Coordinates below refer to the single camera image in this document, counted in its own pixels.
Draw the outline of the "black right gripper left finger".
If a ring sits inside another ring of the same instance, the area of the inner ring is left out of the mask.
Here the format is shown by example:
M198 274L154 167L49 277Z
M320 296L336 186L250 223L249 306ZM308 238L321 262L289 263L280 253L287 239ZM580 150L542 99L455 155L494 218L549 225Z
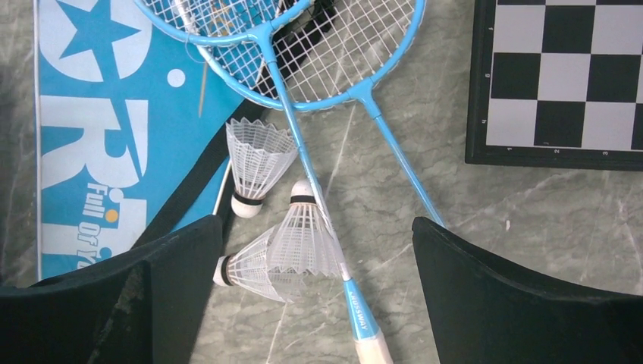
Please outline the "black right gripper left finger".
M25 288L1 289L3 363L187 363L223 245L207 215Z

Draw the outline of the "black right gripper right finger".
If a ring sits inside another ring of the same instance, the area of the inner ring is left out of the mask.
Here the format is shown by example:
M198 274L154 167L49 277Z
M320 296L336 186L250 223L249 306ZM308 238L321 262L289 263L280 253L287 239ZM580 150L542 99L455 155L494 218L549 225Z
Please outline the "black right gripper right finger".
M642 361L641 296L531 270L426 217L412 244L442 363Z

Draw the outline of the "white shuttlecock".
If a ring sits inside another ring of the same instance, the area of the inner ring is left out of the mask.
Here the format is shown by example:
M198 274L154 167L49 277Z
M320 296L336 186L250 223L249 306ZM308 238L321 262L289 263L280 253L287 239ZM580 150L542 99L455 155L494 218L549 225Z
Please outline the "white shuttlecock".
M300 298L306 289L303 275L268 267L267 252L276 229L273 226L239 252L220 257L213 275L214 283L222 287L238 286L283 303Z
M298 156L289 130L247 118L225 124L234 179L231 208L241 218L259 214L268 192Z
M268 268L279 272L350 279L337 241L307 179L297 181L290 191L290 207L271 238L266 262Z

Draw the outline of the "blue racket carry bag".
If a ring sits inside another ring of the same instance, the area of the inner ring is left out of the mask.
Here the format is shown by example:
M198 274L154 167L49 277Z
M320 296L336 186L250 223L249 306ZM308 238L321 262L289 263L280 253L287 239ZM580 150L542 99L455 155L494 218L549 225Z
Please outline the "blue racket carry bag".
M168 226L229 206L224 125L262 106L132 1L37 1L34 25L38 280L128 251L208 144L213 172Z

